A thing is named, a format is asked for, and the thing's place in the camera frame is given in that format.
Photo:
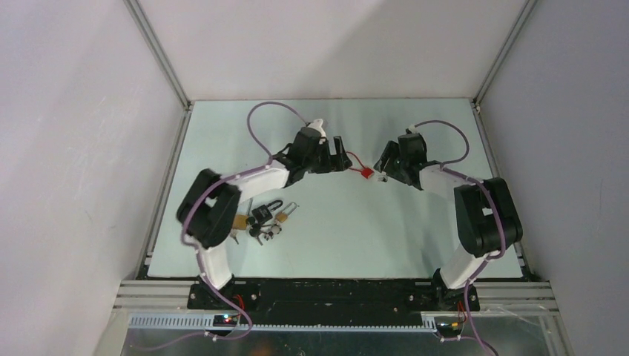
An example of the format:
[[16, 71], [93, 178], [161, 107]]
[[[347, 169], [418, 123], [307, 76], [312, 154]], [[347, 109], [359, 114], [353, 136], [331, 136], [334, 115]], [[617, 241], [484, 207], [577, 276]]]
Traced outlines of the red cable lock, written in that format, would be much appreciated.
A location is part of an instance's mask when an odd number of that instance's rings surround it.
[[367, 165], [364, 165], [363, 162], [358, 157], [358, 155], [356, 155], [355, 153], [351, 151], [347, 151], [346, 153], [348, 157], [355, 160], [356, 163], [358, 164], [357, 168], [354, 166], [349, 167], [350, 171], [358, 172], [364, 179], [370, 179], [374, 176], [375, 171], [372, 168], [368, 167]]

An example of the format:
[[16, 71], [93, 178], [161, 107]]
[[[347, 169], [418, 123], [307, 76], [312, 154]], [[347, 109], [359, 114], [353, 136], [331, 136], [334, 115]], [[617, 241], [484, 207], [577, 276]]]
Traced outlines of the black Kaijing padlock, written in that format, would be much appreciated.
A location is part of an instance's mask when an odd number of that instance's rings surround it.
[[256, 223], [264, 224], [274, 216], [273, 213], [282, 205], [282, 200], [273, 200], [270, 203], [252, 209], [250, 217], [254, 218]]

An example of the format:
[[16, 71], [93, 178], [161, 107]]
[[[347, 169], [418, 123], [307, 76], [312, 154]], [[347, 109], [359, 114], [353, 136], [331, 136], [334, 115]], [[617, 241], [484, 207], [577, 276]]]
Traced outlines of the black-headed keys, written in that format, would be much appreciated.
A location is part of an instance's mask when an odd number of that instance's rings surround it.
[[250, 216], [247, 218], [247, 226], [248, 233], [251, 237], [253, 237], [260, 245], [263, 245], [260, 235], [262, 234], [262, 228], [266, 222], [269, 220], [266, 218], [262, 218], [262, 220], [258, 220], [257, 218]]

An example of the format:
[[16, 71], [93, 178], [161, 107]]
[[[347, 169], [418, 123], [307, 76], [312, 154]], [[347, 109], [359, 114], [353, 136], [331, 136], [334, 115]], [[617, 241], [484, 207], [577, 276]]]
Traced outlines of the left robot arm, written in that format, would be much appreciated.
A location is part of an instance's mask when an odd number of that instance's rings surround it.
[[287, 188], [306, 174], [341, 172], [351, 167], [340, 136], [328, 138], [321, 128], [301, 128], [294, 141], [256, 168], [229, 176], [206, 168], [188, 189], [176, 218], [180, 240], [194, 249], [202, 281], [209, 285], [205, 298], [217, 309], [233, 303], [233, 274], [224, 245], [240, 203], [269, 191]]

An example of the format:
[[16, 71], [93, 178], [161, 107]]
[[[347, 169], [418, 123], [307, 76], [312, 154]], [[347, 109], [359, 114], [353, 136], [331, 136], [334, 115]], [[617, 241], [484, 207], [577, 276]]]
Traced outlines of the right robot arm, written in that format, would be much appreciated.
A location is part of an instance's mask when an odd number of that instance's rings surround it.
[[388, 141], [375, 170], [390, 179], [436, 194], [453, 203], [459, 247], [436, 271], [432, 288], [436, 307], [450, 310], [461, 291], [473, 284], [484, 267], [502, 258], [521, 241], [523, 227], [507, 182], [501, 177], [478, 179], [427, 158], [427, 144], [419, 133], [407, 132]]

